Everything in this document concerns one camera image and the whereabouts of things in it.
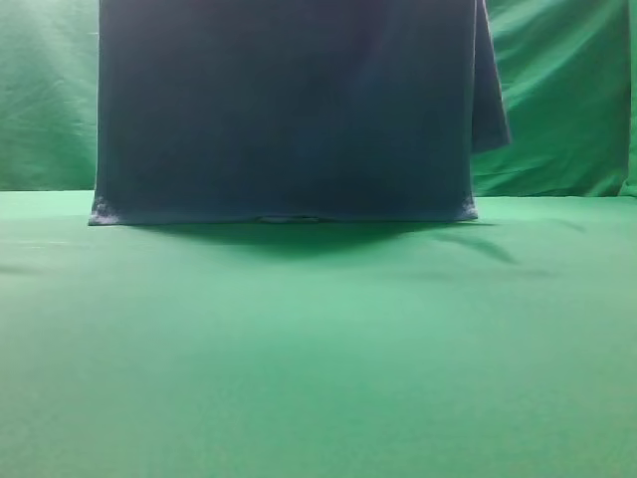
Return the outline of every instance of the green backdrop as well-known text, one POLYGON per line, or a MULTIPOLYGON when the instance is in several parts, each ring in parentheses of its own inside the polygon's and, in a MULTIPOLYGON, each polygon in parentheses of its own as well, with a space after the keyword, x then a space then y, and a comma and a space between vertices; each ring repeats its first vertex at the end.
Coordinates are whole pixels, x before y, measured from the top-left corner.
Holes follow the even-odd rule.
POLYGON ((630 44, 632 50, 632 127, 629 175, 622 193, 637 196, 637 0, 630 1, 630 44))
MULTIPOLYGON (((629 162, 628 0, 488 3, 515 144, 475 158, 478 194, 617 194, 629 162)), ((0 189, 93 187, 98 4, 2 0, 0 189)))

